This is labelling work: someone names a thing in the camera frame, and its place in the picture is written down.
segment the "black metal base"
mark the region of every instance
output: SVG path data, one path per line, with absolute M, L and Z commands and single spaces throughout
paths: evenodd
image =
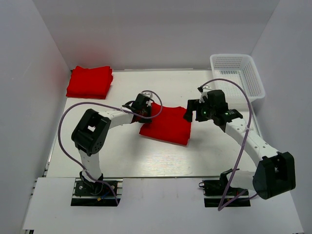
M 118 195 L 117 184 L 119 181 L 108 180 L 105 182 L 114 186 L 114 192 Z M 117 206 L 113 193 L 108 186 L 103 184 L 103 187 L 98 194 L 93 194 L 92 192 L 93 191 L 90 190 L 89 186 L 87 186 L 83 181 L 76 181 L 71 206 Z
M 199 184 L 200 188 L 203 188 L 204 193 L 204 203 L 205 207 L 218 207 L 221 197 L 224 192 L 224 187 L 220 184 L 220 180 L 204 180 Z M 223 204 L 225 204 L 228 200 L 232 199 L 232 197 L 238 195 L 244 191 L 241 188 L 232 188 L 230 187 L 227 194 L 226 199 Z M 250 201 L 247 199 L 249 196 L 249 192 L 247 191 L 244 194 L 244 198 L 238 198 L 232 203 L 230 203 L 227 207 L 248 207 L 250 206 Z

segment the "robotic arm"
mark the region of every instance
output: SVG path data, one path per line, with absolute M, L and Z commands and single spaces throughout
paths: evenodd
M 196 121 L 212 119 L 216 126 L 242 145 L 247 129 L 242 114 L 237 110 L 229 110 L 222 90 L 200 91 L 200 99 L 188 100 L 184 118 L 192 122 L 193 111 L 196 111 Z M 253 130 L 249 130 L 245 151 L 256 165 L 256 172 L 236 171 L 231 187 L 254 190 L 263 199 L 295 188 L 294 159 L 290 153 L 279 152 Z M 227 184 L 232 172 L 230 169 L 221 174 L 221 184 Z
M 123 107 L 145 117 L 150 117 L 152 112 L 151 98 L 145 94 L 138 94 L 135 101 L 127 102 Z M 106 111 L 99 114 L 93 109 L 88 109 L 74 129 L 72 141 L 89 175 L 96 180 L 103 180 L 99 167 L 99 151 L 103 147 L 109 129 L 123 124 L 151 121 L 121 111 Z M 80 172 L 80 179 L 89 188 L 91 194 L 97 195 L 102 190 L 102 183 L 94 182 L 85 170 Z

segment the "white plastic basket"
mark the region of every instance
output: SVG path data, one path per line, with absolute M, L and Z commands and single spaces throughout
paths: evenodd
M 254 64 L 249 55 L 218 54 L 210 56 L 210 63 L 214 79 L 223 78 L 234 81 L 246 92 L 252 102 L 265 96 L 265 91 Z M 241 91 L 234 85 L 225 81 L 215 81 L 216 89 L 221 89 L 229 103 L 246 103 Z

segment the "white floor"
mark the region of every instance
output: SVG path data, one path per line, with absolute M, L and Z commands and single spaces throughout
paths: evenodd
M 150 89 L 160 95 L 165 106 L 186 107 L 188 99 L 200 97 L 197 87 L 210 79 L 211 71 L 114 72 L 114 81 L 107 99 L 94 101 L 120 107 L 135 99 L 142 90 Z M 65 109 L 82 101 L 90 99 L 68 98 Z M 68 113 L 62 127 L 62 142 L 66 150 L 78 160 L 80 157 L 71 134 L 89 108 L 105 111 L 105 108 L 93 105 L 76 107 Z M 249 114 L 245 110 L 242 114 L 247 119 Z M 240 149 L 212 120 L 192 123 L 187 147 L 142 137 L 138 134 L 140 127 L 141 124 L 134 123 L 109 131 L 100 151 L 100 167 L 104 177 L 219 176 L 221 172 L 233 167 Z M 243 155 L 239 167 L 242 170 L 255 170 L 254 163 L 247 154 Z M 56 141 L 47 177 L 78 177 L 80 170 L 61 151 Z
M 118 207 L 71 207 L 74 178 L 39 178 L 24 229 L 35 234 L 293 234 L 303 232 L 293 199 L 256 198 L 251 207 L 205 208 L 200 178 L 123 182 Z

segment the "stack of red cloth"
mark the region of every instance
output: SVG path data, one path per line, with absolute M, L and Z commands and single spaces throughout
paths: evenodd
M 109 66 L 93 69 L 77 66 L 72 72 L 66 96 L 105 99 L 113 81 L 112 72 Z
M 152 103 L 152 116 L 156 115 L 160 106 Z M 191 135 L 191 123 L 183 118 L 186 109 L 183 107 L 163 107 L 159 116 L 152 123 L 145 123 L 140 134 L 180 145 L 187 145 Z

